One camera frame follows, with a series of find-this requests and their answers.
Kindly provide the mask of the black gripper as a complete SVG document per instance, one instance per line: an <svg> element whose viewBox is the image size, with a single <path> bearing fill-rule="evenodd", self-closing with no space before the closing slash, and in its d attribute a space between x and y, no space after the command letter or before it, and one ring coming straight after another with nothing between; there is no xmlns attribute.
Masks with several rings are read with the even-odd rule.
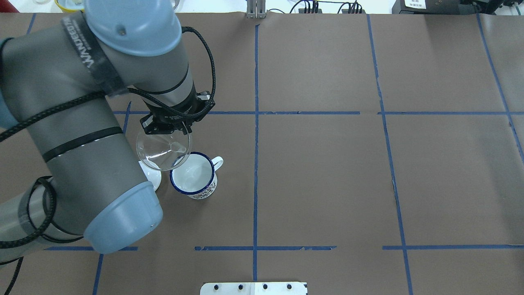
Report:
<svg viewBox="0 0 524 295"><path fill-rule="evenodd" d="M148 136L168 135L176 131L188 135L192 133L192 123L192 118L189 118L189 115L185 113L180 115L169 112L149 112L148 115L140 119L140 125Z"/></svg>

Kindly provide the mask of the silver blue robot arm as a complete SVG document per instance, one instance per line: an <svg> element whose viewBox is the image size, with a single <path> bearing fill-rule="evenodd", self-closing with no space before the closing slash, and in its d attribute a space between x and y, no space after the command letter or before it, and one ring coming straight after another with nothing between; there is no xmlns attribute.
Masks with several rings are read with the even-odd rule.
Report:
<svg viewBox="0 0 524 295"><path fill-rule="evenodd" d="M107 99L197 94L170 0L86 0L60 24L1 40L1 127L27 129L50 176L1 205L1 263L86 239L101 254L154 230L163 211Z"/></svg>

